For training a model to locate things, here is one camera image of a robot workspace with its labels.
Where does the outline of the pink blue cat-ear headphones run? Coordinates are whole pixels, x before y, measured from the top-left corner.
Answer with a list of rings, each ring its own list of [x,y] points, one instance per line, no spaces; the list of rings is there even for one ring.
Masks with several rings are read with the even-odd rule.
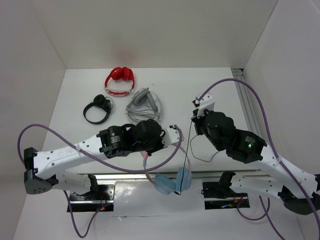
[[[180,195],[183,191],[187,191],[191,187],[193,178],[191,161],[188,157],[187,151],[182,146],[180,146],[179,149],[185,154],[187,167],[183,166],[178,169],[175,181],[161,173],[157,173],[154,178],[152,178],[148,172],[145,173],[146,178],[150,183],[152,183],[154,188],[166,196],[171,193]]]

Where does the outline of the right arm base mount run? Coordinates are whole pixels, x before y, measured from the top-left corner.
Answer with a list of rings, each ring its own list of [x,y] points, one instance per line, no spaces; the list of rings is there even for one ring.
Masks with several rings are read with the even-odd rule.
[[[204,197],[204,208],[206,210],[250,208],[247,193],[234,193],[231,190],[222,190],[218,182],[203,182],[201,194]]]

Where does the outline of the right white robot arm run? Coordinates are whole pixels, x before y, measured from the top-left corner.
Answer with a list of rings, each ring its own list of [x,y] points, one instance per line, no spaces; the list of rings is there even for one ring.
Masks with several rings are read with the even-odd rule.
[[[217,151],[225,151],[233,160],[249,164],[272,177],[272,180],[261,180],[225,171],[217,184],[220,194],[247,193],[274,198],[299,215],[309,215],[320,209],[318,174],[310,174],[276,156],[265,140],[253,132],[237,129],[233,119],[222,112],[205,109],[199,115],[194,110],[191,120],[196,134],[204,135]]]

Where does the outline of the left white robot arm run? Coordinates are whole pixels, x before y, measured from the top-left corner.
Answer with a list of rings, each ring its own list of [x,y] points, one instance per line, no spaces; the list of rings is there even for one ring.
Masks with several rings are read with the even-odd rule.
[[[143,151],[150,156],[167,147],[166,134],[156,121],[149,119],[136,125],[110,126],[79,143],[68,142],[60,149],[37,151],[33,147],[26,148],[20,155],[25,166],[25,191],[29,195],[37,195],[56,188],[92,200],[100,191],[96,177],[90,173],[70,173],[68,169],[97,161],[123,172],[124,168],[106,160]]]

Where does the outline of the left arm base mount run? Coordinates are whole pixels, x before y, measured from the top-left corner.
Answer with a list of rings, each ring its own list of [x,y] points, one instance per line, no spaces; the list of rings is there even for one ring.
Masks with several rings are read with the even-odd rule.
[[[115,199],[115,181],[105,181],[98,184],[98,192],[94,196],[85,198],[84,196],[69,194],[71,209],[75,213],[113,212]]]

